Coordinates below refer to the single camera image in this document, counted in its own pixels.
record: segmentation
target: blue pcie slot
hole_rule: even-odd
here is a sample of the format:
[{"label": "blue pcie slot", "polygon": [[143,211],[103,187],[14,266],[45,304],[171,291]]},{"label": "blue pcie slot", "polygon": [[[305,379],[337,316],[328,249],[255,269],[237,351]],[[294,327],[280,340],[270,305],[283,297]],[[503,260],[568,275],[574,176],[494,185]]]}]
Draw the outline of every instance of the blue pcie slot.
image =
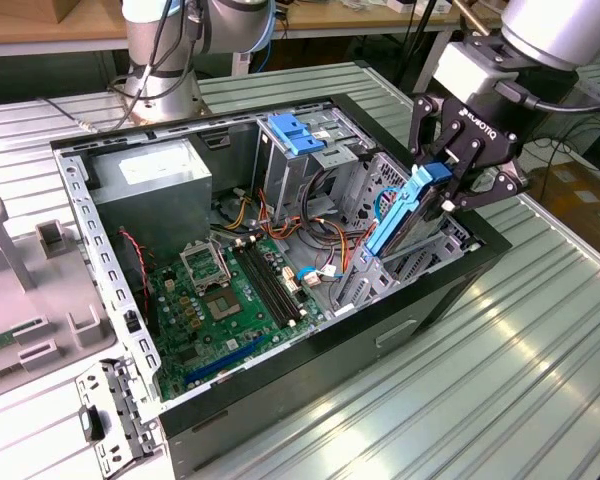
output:
[{"label": "blue pcie slot", "polygon": [[184,377],[185,388],[188,384],[193,383],[196,380],[201,380],[204,377],[211,375],[212,373],[222,370],[227,365],[231,365],[232,363],[237,362],[238,360],[248,357],[253,352],[255,352],[258,345],[260,345],[267,338],[268,337],[266,335],[256,338],[254,341],[252,341],[248,345],[245,345],[244,347],[240,347],[235,352],[232,352],[229,355],[226,355],[216,360],[215,362],[210,363],[209,365],[198,368],[197,370],[188,373],[187,376]]}]

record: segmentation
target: cardboard box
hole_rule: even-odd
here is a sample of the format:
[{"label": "cardboard box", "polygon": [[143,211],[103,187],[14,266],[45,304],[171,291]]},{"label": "cardboard box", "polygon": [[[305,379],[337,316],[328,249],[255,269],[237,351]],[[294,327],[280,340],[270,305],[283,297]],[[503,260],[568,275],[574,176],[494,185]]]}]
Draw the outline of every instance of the cardboard box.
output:
[{"label": "cardboard box", "polygon": [[529,194],[600,252],[600,179],[578,162],[553,165],[540,199],[545,172],[532,172]]},{"label": "cardboard box", "polygon": [[[420,16],[424,14],[427,8],[428,0],[418,0],[416,3],[416,13]],[[446,15],[451,10],[450,0],[436,0],[436,4],[433,6],[431,15]]]},{"label": "cardboard box", "polygon": [[60,23],[80,0],[0,0],[0,14]]}]

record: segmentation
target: blue drive bay latch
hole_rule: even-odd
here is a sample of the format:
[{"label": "blue drive bay latch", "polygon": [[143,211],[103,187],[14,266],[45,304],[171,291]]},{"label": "blue drive bay latch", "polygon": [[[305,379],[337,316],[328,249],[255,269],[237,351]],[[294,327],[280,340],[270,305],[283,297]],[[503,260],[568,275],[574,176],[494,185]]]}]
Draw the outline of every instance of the blue drive bay latch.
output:
[{"label": "blue drive bay latch", "polygon": [[294,155],[317,152],[326,146],[324,142],[311,135],[306,124],[290,113],[269,115],[268,120],[271,129]]},{"label": "blue drive bay latch", "polygon": [[434,185],[449,178],[451,178],[451,171],[443,163],[430,163],[418,167],[398,191],[393,205],[367,240],[365,246],[369,253],[377,256],[382,247],[400,229],[409,214],[418,208],[423,195]]}]

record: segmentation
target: robotiq logo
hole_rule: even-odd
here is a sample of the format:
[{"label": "robotiq logo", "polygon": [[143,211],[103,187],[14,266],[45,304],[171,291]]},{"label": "robotiq logo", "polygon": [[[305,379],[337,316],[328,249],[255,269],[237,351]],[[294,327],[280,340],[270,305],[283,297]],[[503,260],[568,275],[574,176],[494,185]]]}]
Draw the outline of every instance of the robotiq logo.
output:
[{"label": "robotiq logo", "polygon": [[467,117],[469,120],[471,120],[473,123],[475,123],[480,130],[482,130],[484,133],[486,133],[489,136],[489,138],[491,140],[495,140],[496,137],[498,136],[498,134],[496,133],[496,131],[493,128],[491,128],[489,125],[487,125],[482,120],[477,118],[473,113],[471,113],[466,108],[463,108],[462,110],[460,110],[458,112],[458,114],[461,117]]}]

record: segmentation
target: green circuit board fragment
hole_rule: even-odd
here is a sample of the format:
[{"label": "green circuit board fragment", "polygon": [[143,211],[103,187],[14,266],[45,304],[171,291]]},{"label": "green circuit board fragment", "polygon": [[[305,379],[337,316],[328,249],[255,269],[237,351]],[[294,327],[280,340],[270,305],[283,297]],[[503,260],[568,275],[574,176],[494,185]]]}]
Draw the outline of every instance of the green circuit board fragment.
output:
[{"label": "green circuit board fragment", "polygon": [[[256,248],[260,254],[267,256],[274,276],[276,268],[286,266],[272,240],[261,240]],[[194,386],[184,383],[185,377],[191,372],[249,345],[255,345],[255,351],[249,357],[257,356],[282,342],[314,330],[324,321],[310,292],[305,292],[300,296],[289,295],[294,304],[306,312],[302,321],[293,328],[279,328],[234,254],[224,249],[223,258],[231,274],[230,284],[209,289],[204,295],[196,294],[182,262],[149,275],[158,300],[160,336],[154,337],[154,343],[162,359],[157,377],[164,400],[175,398]],[[194,269],[200,266],[199,262],[204,263],[204,258],[196,258],[195,265],[189,261],[187,263]],[[167,291],[167,277],[174,281],[173,291]],[[284,284],[281,276],[276,278]],[[244,361],[244,358],[240,358],[223,367],[220,372]],[[218,373],[213,372],[200,381],[208,381]]]}]

